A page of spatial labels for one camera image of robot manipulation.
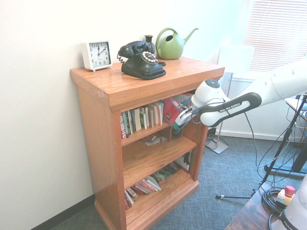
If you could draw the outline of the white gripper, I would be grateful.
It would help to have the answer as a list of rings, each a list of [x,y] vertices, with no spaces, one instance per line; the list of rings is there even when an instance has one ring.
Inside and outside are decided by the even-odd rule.
[[[176,124],[179,127],[184,126],[188,121],[190,121],[193,118],[193,109],[189,108],[184,110],[179,114],[179,116],[176,118]]]

